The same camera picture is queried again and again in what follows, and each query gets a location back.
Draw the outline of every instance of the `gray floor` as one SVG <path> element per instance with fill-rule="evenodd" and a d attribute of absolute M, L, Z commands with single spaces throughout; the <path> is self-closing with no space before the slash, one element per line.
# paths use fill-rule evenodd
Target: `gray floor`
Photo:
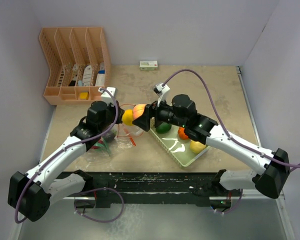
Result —
<path fill-rule="evenodd" d="M 93 209 L 89 216 L 113 218 L 121 206 Z M 275 200 L 243 199 L 221 216 L 194 205 L 126 205 L 113 223 L 96 223 L 74 214 L 73 200 L 51 206 L 37 222 L 26 221 L 19 240 L 285 240 Z"/>

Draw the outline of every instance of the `table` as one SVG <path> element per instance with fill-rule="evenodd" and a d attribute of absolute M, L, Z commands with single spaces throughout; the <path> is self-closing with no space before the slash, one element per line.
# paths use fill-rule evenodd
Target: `table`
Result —
<path fill-rule="evenodd" d="M 211 92 L 216 109 L 232 133 L 257 143 L 243 89 L 235 66 L 162 65 L 158 71 L 140 71 L 136 65 L 111 68 L 110 86 L 117 88 L 120 104 L 148 104 L 158 99 L 152 87 L 174 72 L 189 68 L 198 72 Z M 182 72 L 168 84 L 171 88 L 167 102 L 177 94 L 187 94 L 196 103 L 199 113 L 217 119 L 201 81 L 190 72 Z M 52 118 L 43 158 L 48 157 L 67 138 L 78 121 L 87 115 L 89 105 L 58 105 Z M 134 138 L 135 147 L 113 159 L 88 160 L 87 153 L 70 164 L 65 171 L 81 169 L 86 172 L 218 172 L 221 169 L 244 170 L 239 160 L 218 150 L 209 149 L 204 157 L 181 169 L 149 133 Z"/>

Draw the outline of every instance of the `plastic tray organizer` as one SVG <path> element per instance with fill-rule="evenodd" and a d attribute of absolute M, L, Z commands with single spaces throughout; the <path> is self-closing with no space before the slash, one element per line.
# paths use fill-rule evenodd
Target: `plastic tray organizer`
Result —
<path fill-rule="evenodd" d="M 155 120 L 151 119 L 149 133 L 156 139 L 161 147 L 170 155 L 170 157 L 181 168 L 188 167 L 195 160 L 201 157 L 205 152 L 209 150 L 207 146 L 202 152 L 196 154 L 190 150 L 190 140 L 182 140 L 178 136 L 177 126 L 172 126 L 171 130 L 164 134 L 159 134 L 155 129 Z"/>
<path fill-rule="evenodd" d="M 111 59 L 102 27 L 43 28 L 39 41 L 50 68 L 43 96 L 51 105 L 90 104 L 101 99 L 99 87 L 109 87 L 111 73 Z M 100 63 L 104 63 L 105 68 L 104 86 L 95 86 Z M 90 85 L 79 86 L 78 81 L 83 80 L 88 65 L 92 68 Z M 88 99 L 80 99 L 80 93 L 89 93 Z"/>

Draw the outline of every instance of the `green avocado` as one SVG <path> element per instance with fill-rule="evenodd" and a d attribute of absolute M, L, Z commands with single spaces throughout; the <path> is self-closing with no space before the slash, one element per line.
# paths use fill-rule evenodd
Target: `green avocado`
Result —
<path fill-rule="evenodd" d="M 170 131 L 171 127 L 172 127 L 172 124 L 163 122 L 160 124 L 160 126 L 155 128 L 155 131 L 158 134 L 166 134 L 167 132 Z"/>

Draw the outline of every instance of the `robotic arm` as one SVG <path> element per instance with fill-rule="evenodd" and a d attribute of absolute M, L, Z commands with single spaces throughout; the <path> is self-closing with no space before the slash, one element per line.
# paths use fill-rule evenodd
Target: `robotic arm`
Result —
<path fill-rule="evenodd" d="M 245 171 L 220 170 L 214 177 L 214 182 L 219 189 L 224 192 L 234 189 L 257 189 L 270 198 L 279 197 L 290 170 L 235 144 L 215 120 L 197 112 L 196 104 L 187 95 L 176 95 L 172 99 L 172 105 L 168 105 L 166 96 L 169 87 L 158 84 L 154 87 L 154 91 L 159 95 L 158 101 L 147 104 L 143 113 L 132 122 L 134 125 L 147 132 L 150 130 L 150 121 L 154 118 L 156 127 L 163 122 L 183 127 L 185 134 L 191 140 L 220 149 L 251 168 Z M 71 194 L 94 188 L 93 178 L 81 170 L 73 172 L 64 179 L 56 180 L 56 178 L 70 163 L 98 142 L 100 137 L 88 139 L 99 135 L 114 122 L 116 109 L 109 99 L 106 97 L 102 98 L 103 101 L 93 102 L 87 111 L 87 116 L 80 120 L 65 142 L 46 160 L 25 174 L 16 172 L 11 177 L 8 193 L 10 206 L 34 222 L 40 219 L 53 203 Z M 118 107 L 116 124 L 122 123 L 123 114 L 124 110 Z M 288 154 L 280 148 L 273 152 L 232 133 L 231 135 L 252 149 L 279 161 L 289 162 Z"/>

